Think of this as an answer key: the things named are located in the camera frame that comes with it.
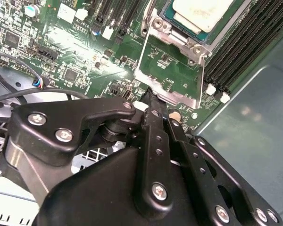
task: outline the gray metal panel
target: gray metal panel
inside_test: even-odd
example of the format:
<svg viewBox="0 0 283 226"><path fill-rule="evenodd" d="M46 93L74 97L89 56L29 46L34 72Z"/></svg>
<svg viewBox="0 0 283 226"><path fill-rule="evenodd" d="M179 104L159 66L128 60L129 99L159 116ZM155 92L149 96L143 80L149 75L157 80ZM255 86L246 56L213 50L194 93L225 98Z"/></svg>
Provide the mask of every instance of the gray metal panel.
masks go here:
<svg viewBox="0 0 283 226"><path fill-rule="evenodd" d="M201 135L283 218L283 39L249 78Z"/></svg>

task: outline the colored wire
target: colored wire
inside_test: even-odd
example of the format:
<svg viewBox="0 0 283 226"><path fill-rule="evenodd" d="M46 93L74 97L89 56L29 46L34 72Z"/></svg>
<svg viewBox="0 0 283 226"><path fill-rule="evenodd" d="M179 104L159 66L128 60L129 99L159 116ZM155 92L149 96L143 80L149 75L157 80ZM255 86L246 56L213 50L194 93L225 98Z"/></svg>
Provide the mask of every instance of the colored wire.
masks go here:
<svg viewBox="0 0 283 226"><path fill-rule="evenodd" d="M89 98L82 93L72 91L72 90L67 90L67 89L58 89L58 88L37 89L37 88L32 88L32 89L20 90L20 91L17 91L16 93L9 93L9 94L5 94L5 95L1 95L0 101L19 97L19 96L24 96L24 95L28 95L28 94L32 94L32 93L42 93L42 92L65 93L65 94L69 94L69 95L72 95L72 96L80 98L80 99L88 99Z"/></svg>

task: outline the green circuit board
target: green circuit board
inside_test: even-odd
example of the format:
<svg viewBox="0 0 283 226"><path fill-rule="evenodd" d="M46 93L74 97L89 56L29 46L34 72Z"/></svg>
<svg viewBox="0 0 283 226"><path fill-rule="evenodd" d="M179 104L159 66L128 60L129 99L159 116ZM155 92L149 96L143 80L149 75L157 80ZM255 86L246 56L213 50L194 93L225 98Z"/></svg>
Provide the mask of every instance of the green circuit board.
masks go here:
<svg viewBox="0 0 283 226"><path fill-rule="evenodd" d="M24 14L22 1L17 0L15 4L14 0L0 0L0 52L23 59L39 74L49 78L51 86L79 91L89 97L121 95L130 101L139 100L147 86L135 80L133 72L142 51L140 25L148 0L139 2L130 31L124 36L121 45L117 45L112 38L107 40L90 31L97 12L88 15L83 21L70 16L75 14L77 9L88 7L90 0L38 0L35 3L40 9L37 18L30 18ZM162 8L165 2L158 0L156 7ZM19 37L17 46L11 48L8 45L7 32ZM58 52L57 59L44 60L27 51L32 39L34 43ZM2 60L6 62L1 64L2 66L19 70L32 77L27 69L8 59ZM167 91L177 91L193 98L198 96L199 68L189 66L188 58L173 45L166 45L150 36L140 69L144 74L156 78ZM117 93L112 91L116 86ZM169 105L168 108L176 108L181 112L185 130L194 130L219 104L219 100L203 92L200 109L193 110L183 104Z"/></svg>

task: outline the capacitor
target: capacitor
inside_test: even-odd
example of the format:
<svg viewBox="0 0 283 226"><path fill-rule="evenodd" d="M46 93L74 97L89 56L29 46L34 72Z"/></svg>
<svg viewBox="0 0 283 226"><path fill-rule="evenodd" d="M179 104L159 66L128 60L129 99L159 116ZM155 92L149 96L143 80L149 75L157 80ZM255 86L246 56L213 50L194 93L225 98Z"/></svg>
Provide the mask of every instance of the capacitor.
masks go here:
<svg viewBox="0 0 283 226"><path fill-rule="evenodd" d="M37 7L36 5L29 5L25 7L24 13L28 17L35 17L40 14L40 10L39 7Z"/></svg>

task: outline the white connector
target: white connector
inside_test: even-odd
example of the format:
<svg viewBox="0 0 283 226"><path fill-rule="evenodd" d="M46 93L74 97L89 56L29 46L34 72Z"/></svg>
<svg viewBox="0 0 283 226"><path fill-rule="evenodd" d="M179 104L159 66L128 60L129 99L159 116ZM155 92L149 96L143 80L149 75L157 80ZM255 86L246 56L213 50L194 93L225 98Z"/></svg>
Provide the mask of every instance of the white connector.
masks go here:
<svg viewBox="0 0 283 226"><path fill-rule="evenodd" d="M206 93L211 96L211 95L213 95L215 92L216 92L215 86L213 86L212 83L210 83L210 84L208 85L208 88L207 88L207 90L206 90Z"/></svg>
<svg viewBox="0 0 283 226"><path fill-rule="evenodd" d="M227 93L223 92L220 101L221 103L226 104L230 99L230 96Z"/></svg>

